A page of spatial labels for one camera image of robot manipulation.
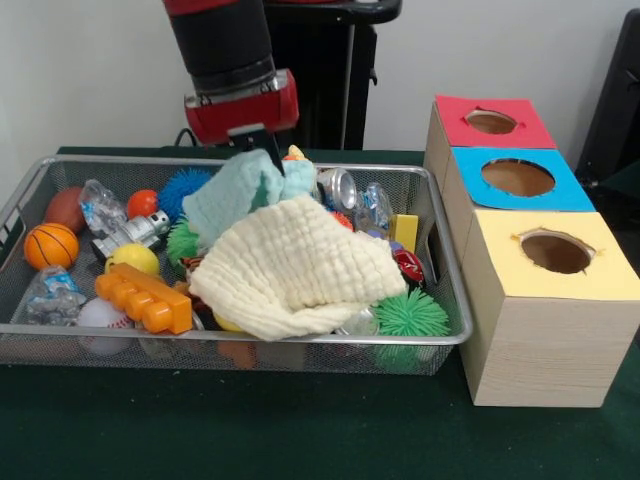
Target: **black cable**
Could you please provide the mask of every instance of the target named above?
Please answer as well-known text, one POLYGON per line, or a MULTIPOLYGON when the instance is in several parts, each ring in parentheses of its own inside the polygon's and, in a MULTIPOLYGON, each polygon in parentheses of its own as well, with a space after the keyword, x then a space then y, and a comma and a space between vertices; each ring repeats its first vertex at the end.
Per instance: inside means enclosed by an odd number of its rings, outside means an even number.
POLYGON ((173 146, 174 147, 179 147, 180 143, 182 142, 182 138, 185 136, 185 134, 189 135, 189 138, 191 139, 191 146, 192 147, 197 147, 198 146, 198 140, 196 140, 196 136, 193 134, 193 132, 191 131, 190 128, 183 128, 182 130, 180 130, 180 133, 176 137, 176 141, 173 142, 173 146))

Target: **wooden box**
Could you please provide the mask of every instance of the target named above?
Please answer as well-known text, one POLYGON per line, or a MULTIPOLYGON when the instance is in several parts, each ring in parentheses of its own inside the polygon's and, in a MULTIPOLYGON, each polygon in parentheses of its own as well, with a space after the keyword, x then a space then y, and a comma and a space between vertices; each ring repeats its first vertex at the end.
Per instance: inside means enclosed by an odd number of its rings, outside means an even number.
POLYGON ((462 271, 476 405, 602 405, 640 323, 640 280, 598 213, 476 210, 462 271))
POLYGON ((459 262, 478 208, 592 212, 557 150, 454 147, 442 194, 459 262))
POLYGON ((529 100, 436 96, 431 110, 424 167, 440 193, 452 147, 555 149, 556 145, 529 100))

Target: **yellow box top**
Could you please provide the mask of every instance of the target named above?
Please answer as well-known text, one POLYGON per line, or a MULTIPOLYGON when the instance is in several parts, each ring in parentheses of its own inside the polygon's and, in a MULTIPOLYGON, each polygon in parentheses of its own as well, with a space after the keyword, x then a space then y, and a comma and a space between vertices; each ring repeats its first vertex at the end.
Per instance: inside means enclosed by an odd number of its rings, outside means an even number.
POLYGON ((505 295, 640 300, 640 279, 599 213, 476 216, 505 295))

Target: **yellow ball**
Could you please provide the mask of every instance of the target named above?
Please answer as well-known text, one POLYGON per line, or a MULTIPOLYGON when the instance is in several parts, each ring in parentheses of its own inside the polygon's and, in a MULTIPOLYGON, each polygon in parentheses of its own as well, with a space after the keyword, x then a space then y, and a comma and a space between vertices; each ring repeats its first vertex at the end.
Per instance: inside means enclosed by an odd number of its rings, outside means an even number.
POLYGON ((147 247, 137 243, 130 243, 118 247, 116 251, 113 252, 113 255, 107 258, 107 262, 104 264, 105 273, 109 273, 111 265, 117 263, 127 263, 148 275, 160 274, 158 257, 147 247))
POLYGON ((232 323, 229 320, 225 320, 217 313, 214 313, 213 316, 216 319, 216 322, 218 322, 218 325, 220 325, 220 328, 222 328, 223 330, 226 330, 227 332, 244 333, 244 330, 242 330, 235 323, 232 323))

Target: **wire basket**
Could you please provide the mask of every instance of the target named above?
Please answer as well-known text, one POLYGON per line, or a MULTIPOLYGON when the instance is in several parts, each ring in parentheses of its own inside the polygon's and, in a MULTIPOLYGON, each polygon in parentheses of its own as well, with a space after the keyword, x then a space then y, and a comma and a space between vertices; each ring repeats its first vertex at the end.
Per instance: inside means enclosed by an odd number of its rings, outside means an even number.
MULTIPOLYGON (((394 212, 420 219, 416 254, 425 266, 428 292, 447 311, 447 337, 314 335, 266 343, 245 334, 189 331, 152 335, 134 329, 58 327, 27 323, 25 292, 35 271, 23 258, 26 232, 40 224, 49 201, 70 186, 99 180, 120 199, 142 188, 160 190, 179 169, 215 173, 224 161, 60 155, 36 163, 0 212, 0 363, 170 369, 254 369, 298 372, 403 373, 433 375, 454 345, 471 334, 472 324, 444 209, 435 180, 417 167, 344 165, 362 190, 379 182, 394 212), (111 337, 128 346, 111 356, 90 353, 83 338, 111 337)), ((338 165, 321 165, 334 167, 338 165)), ((91 251, 91 234, 80 237, 80 255, 70 273, 93 298, 103 272, 91 251)), ((164 252, 162 274, 176 278, 164 252)))

